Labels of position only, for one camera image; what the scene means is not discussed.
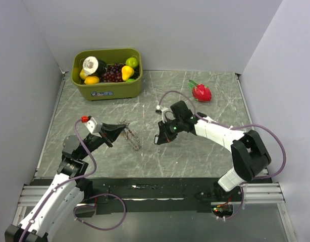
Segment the black key tag with key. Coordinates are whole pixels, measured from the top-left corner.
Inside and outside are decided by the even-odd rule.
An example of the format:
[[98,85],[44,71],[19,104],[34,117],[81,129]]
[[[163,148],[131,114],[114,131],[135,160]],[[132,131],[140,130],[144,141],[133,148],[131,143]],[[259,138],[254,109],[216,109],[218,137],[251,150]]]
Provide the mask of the black key tag with key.
[[154,137],[154,144],[159,145],[159,135],[155,135]]

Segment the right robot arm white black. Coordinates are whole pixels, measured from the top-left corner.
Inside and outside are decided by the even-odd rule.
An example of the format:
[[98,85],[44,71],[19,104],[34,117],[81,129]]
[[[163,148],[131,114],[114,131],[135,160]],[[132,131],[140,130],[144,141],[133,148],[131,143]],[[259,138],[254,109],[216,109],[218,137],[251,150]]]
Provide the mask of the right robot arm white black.
[[187,132],[207,138],[232,156],[233,166],[214,182],[214,195],[220,201],[227,200],[237,186],[254,178],[271,163],[271,157],[258,132],[237,131],[215,124],[207,115],[192,111],[184,101],[178,101],[165,108],[156,106],[159,134],[154,138],[156,145],[166,144],[176,139],[178,133]]

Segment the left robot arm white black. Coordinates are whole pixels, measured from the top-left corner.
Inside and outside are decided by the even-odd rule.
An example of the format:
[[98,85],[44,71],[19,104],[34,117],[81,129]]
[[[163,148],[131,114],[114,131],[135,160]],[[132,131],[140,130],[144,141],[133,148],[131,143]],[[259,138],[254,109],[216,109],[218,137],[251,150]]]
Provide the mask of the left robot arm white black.
[[95,199],[92,181],[87,173],[90,157],[97,168],[92,151],[102,144],[112,147],[116,139],[128,130],[127,124],[105,124],[90,116],[76,123],[86,126],[89,133],[82,139],[78,133],[63,141],[62,161],[51,184],[31,212],[18,225],[10,225],[5,231],[5,241],[52,241],[66,217],[83,202]]

